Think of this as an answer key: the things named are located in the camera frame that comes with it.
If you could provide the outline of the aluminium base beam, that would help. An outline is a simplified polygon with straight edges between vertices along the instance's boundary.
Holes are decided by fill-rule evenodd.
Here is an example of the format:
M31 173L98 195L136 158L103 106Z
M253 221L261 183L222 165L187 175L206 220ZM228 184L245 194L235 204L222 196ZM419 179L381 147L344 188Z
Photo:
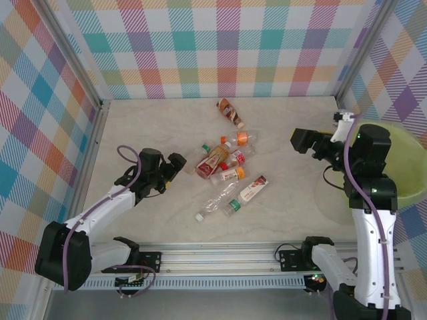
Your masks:
M160 251L162 276L279 275L279 243L141 243L143 251Z

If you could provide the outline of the light green plastic bin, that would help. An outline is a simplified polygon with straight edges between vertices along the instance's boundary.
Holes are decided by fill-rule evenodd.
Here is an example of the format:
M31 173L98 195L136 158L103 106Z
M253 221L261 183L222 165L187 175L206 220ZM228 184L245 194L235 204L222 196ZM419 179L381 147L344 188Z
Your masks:
M403 127L392 123L366 121L359 124L353 123L344 142L344 149L348 151L344 154L344 168L351 184L366 200L369 209L375 205L354 180L349 164L349 148L353 145L359 128L365 124L383 127L390 133L391 147L386 157L383 173L396 184L397 210L413 205L427 197L427 150L421 146L419 140Z

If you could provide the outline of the clear bottle red label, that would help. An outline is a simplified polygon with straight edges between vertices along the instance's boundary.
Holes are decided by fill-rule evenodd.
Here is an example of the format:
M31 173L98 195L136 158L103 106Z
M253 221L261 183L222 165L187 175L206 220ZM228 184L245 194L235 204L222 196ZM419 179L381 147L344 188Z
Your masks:
M228 170L235 166L243 165L249 158L256 154L256 150L251 145L246 145L232 151L229 157L219 164L219 168L223 171Z

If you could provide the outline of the clear bottle green cap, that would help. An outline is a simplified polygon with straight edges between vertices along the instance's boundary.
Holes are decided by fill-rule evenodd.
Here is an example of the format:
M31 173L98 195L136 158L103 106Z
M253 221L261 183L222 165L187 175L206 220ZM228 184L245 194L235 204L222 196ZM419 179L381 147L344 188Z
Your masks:
M213 145L210 142L204 142L200 146L196 147L192 151L190 151L186 156L186 164L183 168L183 170L189 174L192 175L195 172L195 168L200 163L202 159L204 159L209 152L211 151Z

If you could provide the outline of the bottle red white label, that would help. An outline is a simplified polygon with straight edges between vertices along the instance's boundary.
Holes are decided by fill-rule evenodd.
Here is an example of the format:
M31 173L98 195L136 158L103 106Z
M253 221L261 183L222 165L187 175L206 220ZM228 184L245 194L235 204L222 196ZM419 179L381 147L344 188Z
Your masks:
M267 186L269 181L264 175L258 176L246 187L241 188L237 195L233 197L223 207L222 211L228 217L237 213L242 207L246 206L264 187Z

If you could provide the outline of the crushed clear bottle white cap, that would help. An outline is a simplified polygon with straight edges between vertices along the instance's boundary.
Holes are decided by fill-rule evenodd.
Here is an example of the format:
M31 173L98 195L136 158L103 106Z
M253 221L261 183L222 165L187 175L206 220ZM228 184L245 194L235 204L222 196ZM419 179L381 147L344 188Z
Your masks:
M208 215L218 210L235 193L239 183L237 181L221 186L214 196L208 199L195 214L195 219L202 222Z

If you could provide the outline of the clear bottle yellow white label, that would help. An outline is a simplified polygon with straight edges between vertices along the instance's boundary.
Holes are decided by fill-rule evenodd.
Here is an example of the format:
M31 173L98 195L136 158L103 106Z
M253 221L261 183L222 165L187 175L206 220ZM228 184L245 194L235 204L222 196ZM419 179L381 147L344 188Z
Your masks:
M220 183L230 180L242 180L246 178L248 174L243 167L234 167L219 173L215 173L210 177L210 181L213 185L219 185Z

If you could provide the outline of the clear bottle orange label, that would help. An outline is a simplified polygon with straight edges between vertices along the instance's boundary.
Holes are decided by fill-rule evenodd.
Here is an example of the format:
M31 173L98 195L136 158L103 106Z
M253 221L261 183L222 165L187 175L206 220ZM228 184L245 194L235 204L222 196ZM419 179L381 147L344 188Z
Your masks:
M254 144L260 135L258 130L234 131L220 137L220 143L230 143L233 146Z

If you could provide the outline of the gold red energy drink bottle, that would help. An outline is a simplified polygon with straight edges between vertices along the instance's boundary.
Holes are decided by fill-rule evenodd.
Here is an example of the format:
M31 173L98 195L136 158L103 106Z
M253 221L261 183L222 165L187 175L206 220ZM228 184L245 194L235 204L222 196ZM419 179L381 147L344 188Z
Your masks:
M195 172L203 179L209 179L212 173L223 163L230 154L231 143L217 145L196 166Z

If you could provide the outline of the brown coffee drink bottle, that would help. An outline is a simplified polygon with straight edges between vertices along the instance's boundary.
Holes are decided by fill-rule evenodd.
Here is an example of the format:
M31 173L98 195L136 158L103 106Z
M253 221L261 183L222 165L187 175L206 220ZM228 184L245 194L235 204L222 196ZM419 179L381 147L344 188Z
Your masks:
M245 126L234 106L226 98L219 100L216 103L216 107L219 109L220 113L230 120L238 129L242 129Z

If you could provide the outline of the aluminium side rail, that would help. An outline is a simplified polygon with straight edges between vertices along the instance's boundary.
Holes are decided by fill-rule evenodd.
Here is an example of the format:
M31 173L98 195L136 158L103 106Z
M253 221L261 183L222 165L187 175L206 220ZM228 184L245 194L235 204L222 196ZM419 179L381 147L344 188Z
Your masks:
M112 100L103 100L95 112L93 130L87 143L82 167L77 176L75 191L65 220L73 218L83 211L111 102Z

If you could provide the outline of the aluminium frame post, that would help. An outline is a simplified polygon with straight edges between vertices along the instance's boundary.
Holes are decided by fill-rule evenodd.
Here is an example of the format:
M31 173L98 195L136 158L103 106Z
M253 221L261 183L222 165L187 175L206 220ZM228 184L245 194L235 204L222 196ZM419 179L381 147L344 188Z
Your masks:
M111 101L103 99L95 89L89 75L83 68L77 53L75 52L69 38L61 27L60 22L56 18L54 11L50 8L47 0L31 0L32 4L36 8L37 12L42 17L48 30L51 32L54 40L57 42L57 46L60 48L67 62L76 74L78 80L85 92L88 94L92 102L96 103L99 110L109 110Z
M332 91L339 108L342 108L344 97L398 2L399 0L366 0L368 7L362 10L356 20L355 29L349 38L350 51Z

